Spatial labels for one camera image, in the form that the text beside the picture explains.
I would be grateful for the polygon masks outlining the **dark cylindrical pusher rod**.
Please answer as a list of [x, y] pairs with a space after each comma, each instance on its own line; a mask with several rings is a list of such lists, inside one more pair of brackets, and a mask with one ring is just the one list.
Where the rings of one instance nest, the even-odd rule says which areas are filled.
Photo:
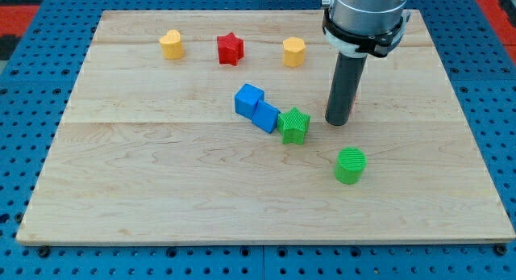
[[325, 119], [334, 126], [347, 123], [354, 106], [356, 92], [364, 69], [366, 56], [351, 58], [337, 56]]

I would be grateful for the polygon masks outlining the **black white tool mount collar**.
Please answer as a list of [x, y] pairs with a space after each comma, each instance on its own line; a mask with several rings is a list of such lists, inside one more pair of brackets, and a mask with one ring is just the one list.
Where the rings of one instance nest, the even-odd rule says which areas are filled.
[[404, 10], [399, 21], [385, 34], [361, 36], [345, 31], [330, 18], [328, 9], [323, 12], [322, 31], [328, 43], [341, 54], [350, 58], [361, 58], [370, 54], [383, 58], [392, 52], [402, 41], [411, 12]]

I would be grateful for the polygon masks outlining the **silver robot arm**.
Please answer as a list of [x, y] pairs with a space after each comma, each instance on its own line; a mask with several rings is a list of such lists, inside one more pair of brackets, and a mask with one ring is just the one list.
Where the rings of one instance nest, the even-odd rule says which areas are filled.
[[339, 54], [325, 119], [347, 123], [368, 56], [384, 58], [401, 42], [410, 20], [407, 0], [321, 0], [322, 31]]

